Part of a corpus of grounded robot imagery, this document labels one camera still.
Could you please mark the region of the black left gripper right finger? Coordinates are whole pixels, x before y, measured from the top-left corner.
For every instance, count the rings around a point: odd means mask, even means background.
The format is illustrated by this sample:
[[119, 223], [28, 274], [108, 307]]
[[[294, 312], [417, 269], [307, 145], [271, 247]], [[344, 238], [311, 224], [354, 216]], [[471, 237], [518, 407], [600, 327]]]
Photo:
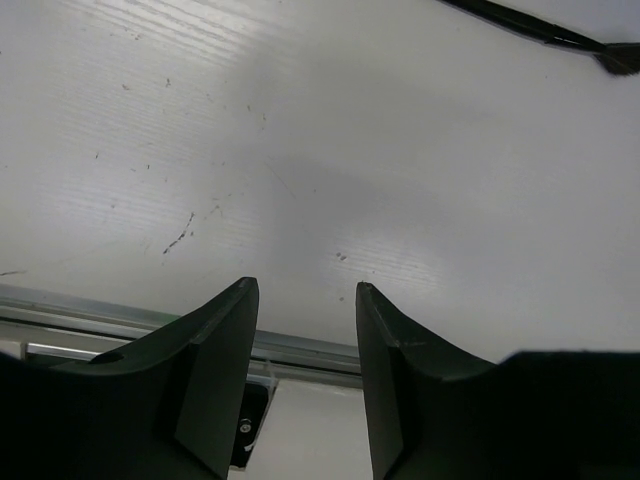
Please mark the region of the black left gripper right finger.
[[474, 356], [356, 289], [377, 479], [635, 479], [639, 356], [524, 351]]

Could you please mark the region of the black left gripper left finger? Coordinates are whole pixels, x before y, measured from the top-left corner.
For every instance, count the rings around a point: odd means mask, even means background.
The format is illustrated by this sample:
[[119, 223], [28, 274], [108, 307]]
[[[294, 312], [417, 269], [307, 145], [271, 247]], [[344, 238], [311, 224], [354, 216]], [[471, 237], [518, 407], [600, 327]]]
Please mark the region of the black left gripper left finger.
[[223, 479], [259, 308], [244, 277], [87, 362], [1, 358], [5, 479]]

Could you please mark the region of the black makeup brush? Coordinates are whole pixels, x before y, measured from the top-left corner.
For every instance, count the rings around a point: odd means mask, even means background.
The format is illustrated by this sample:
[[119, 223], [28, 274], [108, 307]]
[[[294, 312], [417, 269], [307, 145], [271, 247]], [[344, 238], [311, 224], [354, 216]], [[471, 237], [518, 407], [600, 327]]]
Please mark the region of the black makeup brush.
[[444, 4], [529, 40], [591, 56], [609, 75], [639, 74], [639, 43], [603, 43], [558, 24], [492, 1], [447, 0]]

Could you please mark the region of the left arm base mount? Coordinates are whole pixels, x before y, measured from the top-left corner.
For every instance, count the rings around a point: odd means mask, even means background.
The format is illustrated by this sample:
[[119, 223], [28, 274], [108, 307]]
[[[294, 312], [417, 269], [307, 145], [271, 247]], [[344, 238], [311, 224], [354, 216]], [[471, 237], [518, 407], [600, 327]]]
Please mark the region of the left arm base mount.
[[270, 400], [269, 386], [254, 382], [245, 385], [236, 426], [231, 467], [238, 470], [246, 468], [266, 417]]

